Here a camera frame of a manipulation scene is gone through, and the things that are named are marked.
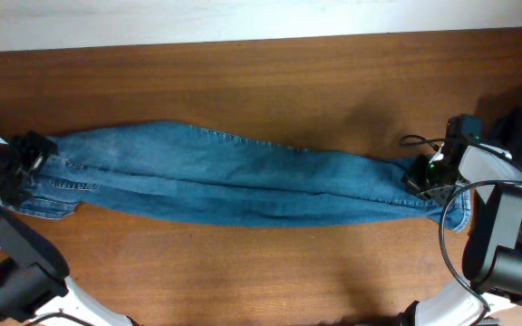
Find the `blue denim jeans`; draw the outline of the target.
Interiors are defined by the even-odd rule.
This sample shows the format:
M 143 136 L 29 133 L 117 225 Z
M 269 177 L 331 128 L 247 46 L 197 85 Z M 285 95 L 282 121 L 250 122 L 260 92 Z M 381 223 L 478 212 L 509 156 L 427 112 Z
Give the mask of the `blue denim jeans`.
M 161 121 L 55 139 L 57 152 L 25 186 L 21 214 L 60 219 L 88 203 L 163 220 L 247 227 L 317 227 L 425 216 L 442 206 L 407 192 L 406 158 L 312 151 Z M 469 195 L 447 213 L 462 230 Z

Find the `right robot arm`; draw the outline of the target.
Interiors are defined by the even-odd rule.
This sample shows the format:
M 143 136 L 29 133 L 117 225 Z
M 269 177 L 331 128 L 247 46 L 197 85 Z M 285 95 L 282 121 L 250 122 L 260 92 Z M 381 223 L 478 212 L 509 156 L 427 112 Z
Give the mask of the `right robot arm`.
M 416 158 L 402 181 L 416 197 L 441 204 L 440 252 L 453 280 L 413 302 L 394 324 L 497 325 L 494 313 L 522 306 L 522 167 L 500 143 L 483 138 L 481 120 L 470 115 L 449 119 L 441 139 L 406 135 L 400 144 L 428 144 L 435 151 Z M 470 191 L 478 214 L 458 272 L 445 242 L 446 219 L 455 200 Z

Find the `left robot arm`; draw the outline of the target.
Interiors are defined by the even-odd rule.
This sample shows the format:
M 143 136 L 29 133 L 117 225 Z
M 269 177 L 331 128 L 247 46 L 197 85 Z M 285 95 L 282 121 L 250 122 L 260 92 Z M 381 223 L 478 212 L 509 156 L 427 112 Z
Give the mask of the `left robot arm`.
M 0 321 L 135 326 L 78 286 L 60 251 L 7 209 L 29 199 L 24 184 L 55 151 L 53 142 L 33 131 L 9 141 L 0 137 Z

